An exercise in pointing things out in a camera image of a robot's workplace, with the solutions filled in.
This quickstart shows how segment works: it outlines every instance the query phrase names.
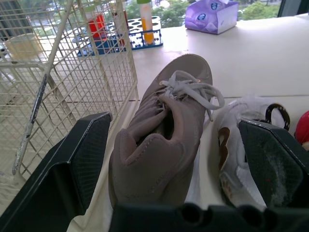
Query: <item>white wire mesh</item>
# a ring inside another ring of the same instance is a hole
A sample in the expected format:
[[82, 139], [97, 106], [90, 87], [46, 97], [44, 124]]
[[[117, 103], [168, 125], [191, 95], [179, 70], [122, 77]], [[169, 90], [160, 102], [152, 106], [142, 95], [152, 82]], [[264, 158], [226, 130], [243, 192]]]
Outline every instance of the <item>white wire mesh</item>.
[[[45, 10], [25, 2], [0, 0], [0, 215], [78, 119], [105, 111], [118, 117], [137, 84], [121, 1], [53, 1]], [[50, 75], [20, 154], [44, 74]]]

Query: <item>bottle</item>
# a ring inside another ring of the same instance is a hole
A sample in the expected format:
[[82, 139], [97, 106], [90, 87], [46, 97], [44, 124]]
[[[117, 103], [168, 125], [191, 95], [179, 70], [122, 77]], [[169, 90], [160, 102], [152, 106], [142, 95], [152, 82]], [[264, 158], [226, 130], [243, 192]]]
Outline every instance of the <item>bottle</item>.
[[[137, 0], [137, 4], [140, 6], [140, 18], [143, 31], [152, 30], [151, 0]], [[154, 42], [154, 33], [144, 33], [144, 39], [147, 44], [152, 44]]]

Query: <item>tissue box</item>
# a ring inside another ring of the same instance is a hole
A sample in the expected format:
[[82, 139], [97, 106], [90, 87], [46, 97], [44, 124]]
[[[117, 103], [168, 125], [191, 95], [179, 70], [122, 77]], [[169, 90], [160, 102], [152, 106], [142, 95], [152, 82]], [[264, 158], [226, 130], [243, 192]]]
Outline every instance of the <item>tissue box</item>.
[[188, 6], [185, 27], [202, 32], [220, 34], [236, 25], [238, 2], [227, 4], [219, 0], [200, 0]]

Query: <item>sneaker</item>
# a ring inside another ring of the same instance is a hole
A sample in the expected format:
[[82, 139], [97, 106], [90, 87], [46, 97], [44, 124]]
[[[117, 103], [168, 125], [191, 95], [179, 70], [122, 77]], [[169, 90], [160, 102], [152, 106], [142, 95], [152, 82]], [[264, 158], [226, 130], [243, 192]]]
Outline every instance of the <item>sneaker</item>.
[[270, 99], [240, 98], [224, 107], [216, 123], [219, 138], [219, 179], [227, 203], [236, 207], [249, 204], [263, 210], [265, 202], [251, 176], [244, 146], [238, 129], [240, 118], [263, 121], [289, 129], [286, 110]]
[[299, 119], [296, 126], [295, 138], [306, 151], [309, 151], [309, 111], [305, 112]]
[[[219, 106], [210, 103], [213, 96]], [[117, 202], [184, 202], [203, 132], [205, 110], [224, 105], [208, 63], [184, 55], [168, 64], [146, 90], [127, 129], [116, 136], [109, 163], [109, 196]]]

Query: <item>shoelace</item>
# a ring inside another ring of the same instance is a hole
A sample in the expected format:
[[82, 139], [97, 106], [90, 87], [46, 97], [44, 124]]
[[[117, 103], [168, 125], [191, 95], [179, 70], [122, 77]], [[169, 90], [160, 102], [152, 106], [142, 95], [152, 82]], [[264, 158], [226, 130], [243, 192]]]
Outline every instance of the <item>shoelace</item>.
[[[177, 77], [182, 77], [186, 80], [177, 81]], [[224, 106], [225, 101], [221, 92], [212, 85], [201, 83], [200, 80], [195, 79], [191, 74], [177, 70], [173, 73], [168, 81], [161, 81], [161, 85], [166, 86], [165, 96], [179, 99], [183, 95], [190, 96], [207, 110], [210, 121], [213, 121], [211, 110], [217, 110]], [[213, 105], [209, 102], [208, 96], [216, 97], [219, 105]]]

